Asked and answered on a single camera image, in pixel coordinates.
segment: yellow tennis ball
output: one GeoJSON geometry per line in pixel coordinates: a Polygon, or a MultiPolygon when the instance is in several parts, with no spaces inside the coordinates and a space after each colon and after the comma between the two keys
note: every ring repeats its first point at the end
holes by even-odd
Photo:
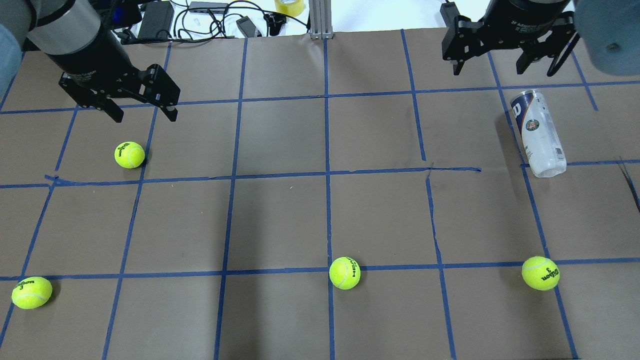
{"type": "Polygon", "coordinates": [[[360,281],[360,266],[351,258],[337,258],[329,268],[329,278],[336,288],[349,290],[360,281]]]}
{"type": "Polygon", "coordinates": [[[121,167],[136,168],[145,161],[145,150],[137,142],[124,142],[116,147],[113,156],[121,167]]]}
{"type": "Polygon", "coordinates": [[[558,285],[560,270],[550,259],[534,256],[522,264],[522,278],[536,290],[549,290],[558,285]]]}
{"type": "Polygon", "coordinates": [[[32,276],[18,282],[11,293],[11,300],[21,309],[34,309],[44,305],[52,292],[53,287],[49,280],[32,276]]]}

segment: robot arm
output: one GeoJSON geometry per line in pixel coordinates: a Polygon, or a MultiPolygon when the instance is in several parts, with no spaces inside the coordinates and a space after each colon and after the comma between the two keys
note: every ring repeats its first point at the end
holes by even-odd
{"type": "Polygon", "coordinates": [[[94,106],[121,122],[124,113],[112,98],[130,97],[158,106],[171,121],[177,118],[180,88],[158,64],[144,71],[134,67],[87,0],[0,0],[0,10],[29,15],[26,23],[24,16],[0,22],[9,24],[4,28],[8,31],[0,29],[0,36],[8,38],[10,32],[15,42],[3,74],[16,73],[15,44],[21,44],[26,34],[64,70],[59,84],[78,105],[94,106]],[[35,22],[30,16],[34,12],[35,22]]]}
{"type": "Polygon", "coordinates": [[[563,12],[568,3],[491,0],[484,17],[472,22],[447,0],[440,8],[448,27],[442,58],[452,61],[454,75],[458,75],[465,61],[474,56],[493,49],[521,48],[518,74],[546,56],[553,59],[547,72],[553,76],[582,37],[591,61],[602,72],[640,74],[640,0],[574,0],[575,14],[563,12]]]}

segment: electronic device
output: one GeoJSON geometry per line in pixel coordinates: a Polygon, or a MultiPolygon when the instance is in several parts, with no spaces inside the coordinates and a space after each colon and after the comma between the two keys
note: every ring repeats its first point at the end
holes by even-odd
{"type": "Polygon", "coordinates": [[[242,35],[246,38],[257,38],[262,36],[260,30],[255,27],[255,24],[248,16],[241,17],[236,21],[236,24],[238,25],[238,29],[240,29],[242,35]]]}
{"type": "Polygon", "coordinates": [[[154,1],[145,5],[138,38],[169,38],[169,28],[173,20],[173,6],[168,1],[154,1]]]}
{"type": "Polygon", "coordinates": [[[189,3],[189,12],[191,13],[218,13],[224,14],[227,3],[208,3],[206,1],[192,1],[189,3]]]}

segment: tape roll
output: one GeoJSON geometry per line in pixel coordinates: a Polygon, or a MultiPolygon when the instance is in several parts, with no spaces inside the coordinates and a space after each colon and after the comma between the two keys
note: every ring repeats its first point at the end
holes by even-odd
{"type": "Polygon", "coordinates": [[[298,16],[305,9],[304,0],[275,0],[276,11],[289,16],[298,16]]]}

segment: clear plastic tennis ball can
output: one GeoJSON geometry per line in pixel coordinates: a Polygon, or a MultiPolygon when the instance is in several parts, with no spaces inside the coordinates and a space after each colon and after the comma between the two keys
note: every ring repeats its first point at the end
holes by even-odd
{"type": "Polygon", "coordinates": [[[542,93],[526,90],[511,101],[522,145],[536,177],[554,177],[566,171],[566,157],[551,112],[542,93]]]}

